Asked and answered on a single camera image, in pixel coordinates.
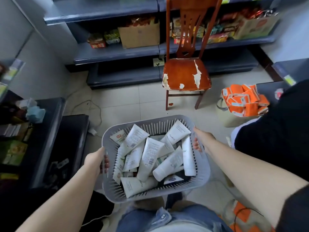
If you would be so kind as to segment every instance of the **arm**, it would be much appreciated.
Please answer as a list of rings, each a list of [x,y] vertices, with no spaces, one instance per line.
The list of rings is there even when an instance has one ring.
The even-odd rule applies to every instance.
[[[226,146],[210,133],[194,131],[212,159],[273,227],[285,200],[308,184],[291,172]],[[200,149],[198,143],[193,145]]]
[[[56,194],[41,205],[17,232],[79,231],[99,175],[105,149],[88,154],[85,164]]]

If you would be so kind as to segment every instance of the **chair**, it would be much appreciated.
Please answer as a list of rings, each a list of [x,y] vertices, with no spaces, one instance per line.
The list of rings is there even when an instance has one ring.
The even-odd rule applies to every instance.
[[[162,85],[166,91],[166,110],[168,97],[198,96],[195,109],[198,109],[203,95],[211,88],[211,80],[201,61],[212,27],[216,20],[222,0],[166,0],[166,63],[163,70]],[[209,7],[215,7],[207,27],[198,58],[192,58],[195,52],[197,29]],[[170,11],[180,10],[181,38],[176,52],[177,58],[170,59]],[[195,94],[169,94],[171,91],[198,91]]]

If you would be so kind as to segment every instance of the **jeans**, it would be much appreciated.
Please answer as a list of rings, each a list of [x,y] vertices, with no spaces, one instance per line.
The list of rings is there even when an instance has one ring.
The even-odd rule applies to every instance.
[[[142,203],[137,201],[129,207],[119,221],[116,232],[148,232],[171,222],[194,223],[213,232],[233,232],[214,211],[203,205],[182,200],[177,201],[168,212],[163,207],[163,199],[159,198],[142,200]]]

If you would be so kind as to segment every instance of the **basket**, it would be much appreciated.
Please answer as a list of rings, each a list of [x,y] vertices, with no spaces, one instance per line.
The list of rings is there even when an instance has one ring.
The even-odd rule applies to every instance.
[[[107,174],[103,175],[103,189],[105,192],[105,196],[107,197],[108,200],[110,200],[113,203],[125,203],[130,201],[149,199],[158,196],[169,195],[180,191],[194,189],[197,187],[201,187],[207,183],[211,174],[211,170],[209,167],[208,159],[204,151],[203,145],[201,145],[202,153],[197,150],[194,150],[192,147],[197,175],[192,176],[186,182],[175,183],[164,187],[156,187],[148,191],[138,193],[127,199],[122,188],[112,178],[115,163],[116,162],[119,163],[119,161],[116,161],[116,159],[118,158],[117,150],[119,145],[109,138],[111,135],[115,134],[116,132],[122,129],[125,131],[126,134],[128,134],[134,124],[138,125],[143,130],[148,132],[150,136],[166,134],[172,127],[172,125],[176,122],[176,120],[180,120],[191,131],[190,138],[192,144],[192,140],[194,140],[195,137],[194,135],[195,133],[193,132],[194,123],[188,117],[183,115],[174,115],[157,119],[119,124],[114,125],[106,130],[106,132],[102,137],[102,146],[105,147],[106,152],[108,154],[110,161],[110,168],[108,169]]]

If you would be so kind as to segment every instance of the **person's left hand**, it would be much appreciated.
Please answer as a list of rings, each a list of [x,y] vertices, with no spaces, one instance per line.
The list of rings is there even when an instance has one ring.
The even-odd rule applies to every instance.
[[[104,158],[104,172],[107,173],[109,168],[109,159],[105,154],[105,147],[101,147],[96,152],[89,153],[85,158],[85,165],[89,165],[92,168],[96,168],[98,170],[98,175],[100,173],[100,166],[102,164],[102,160]]]

